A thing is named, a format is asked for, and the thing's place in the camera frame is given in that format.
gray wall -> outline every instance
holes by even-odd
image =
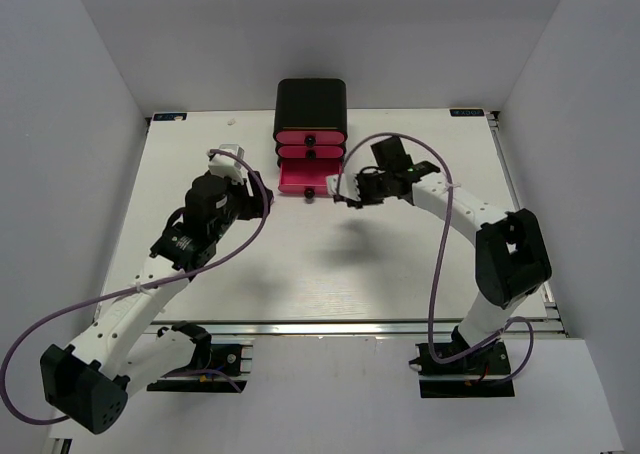
[[[339,76],[351,107],[499,108],[559,0],[82,0],[142,111],[272,109]]]
[[[99,294],[144,120],[80,0],[0,0],[0,353],[31,323]],[[47,417],[39,357],[88,319],[41,329],[11,365],[15,403]],[[40,452],[46,428],[0,406],[2,451]]]
[[[631,453],[640,453],[639,61],[640,0],[562,0],[502,114],[562,317],[586,339]]]

black label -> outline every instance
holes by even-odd
[[[482,109],[449,109],[451,117],[484,117]]]
[[[186,119],[186,112],[163,112],[153,115],[154,121],[185,121]]]

wall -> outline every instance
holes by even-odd
[[[0,0],[0,353],[31,323],[99,294],[144,140],[144,120],[80,0]],[[41,329],[10,366],[20,409],[47,417],[39,357],[90,313]],[[46,428],[0,407],[3,452]]]
[[[499,108],[559,0],[82,0],[145,115],[273,109],[338,76],[351,107]]]
[[[571,334],[584,337],[626,451],[640,453],[640,0],[562,0],[502,113]]]

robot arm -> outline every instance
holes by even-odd
[[[222,145],[220,150],[243,157],[237,145]],[[204,267],[235,220],[262,217],[256,181],[249,178],[255,193],[251,196],[240,167],[231,158],[210,154],[209,170],[193,181],[185,207],[169,218],[134,284]],[[273,194],[266,192],[270,203]],[[51,345],[40,359],[47,402],[99,434],[115,423],[128,398],[149,383],[175,369],[206,368],[211,336],[187,322],[130,353],[153,319],[194,277],[120,297],[64,349]]]
[[[451,226],[476,249],[479,294],[453,334],[462,352],[499,329],[526,296],[551,276],[551,265],[533,213],[510,213],[483,202],[459,186],[449,186],[440,169],[423,161],[414,164],[402,141],[390,137],[371,146],[378,164],[355,175],[327,178],[336,202],[357,209],[397,197],[444,219],[448,190],[453,189]]]

robotic arm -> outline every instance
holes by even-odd
[[[239,158],[237,145],[220,150]],[[180,368],[206,368],[211,335],[187,322],[174,325],[155,342],[130,354],[164,306],[195,278],[152,289],[140,284],[204,267],[216,245],[237,219],[262,217],[263,200],[249,177],[249,194],[241,166],[229,157],[211,155],[209,170],[197,177],[185,197],[185,207],[171,215],[142,270],[135,276],[136,294],[116,299],[87,330],[64,349],[51,345],[40,359],[47,402],[99,434],[121,415],[127,400],[146,385]],[[269,203],[273,193],[266,190]]]
[[[449,186],[430,162],[414,164],[399,137],[371,146],[376,163],[358,174],[327,178],[336,202],[360,209],[382,204],[388,197],[445,218],[449,188],[453,188],[451,226],[475,246],[478,296],[452,334],[447,355],[486,339],[505,326],[515,309],[551,277],[551,265],[535,215],[527,209],[511,213],[477,199],[461,187]],[[428,360],[416,360],[424,368]]]

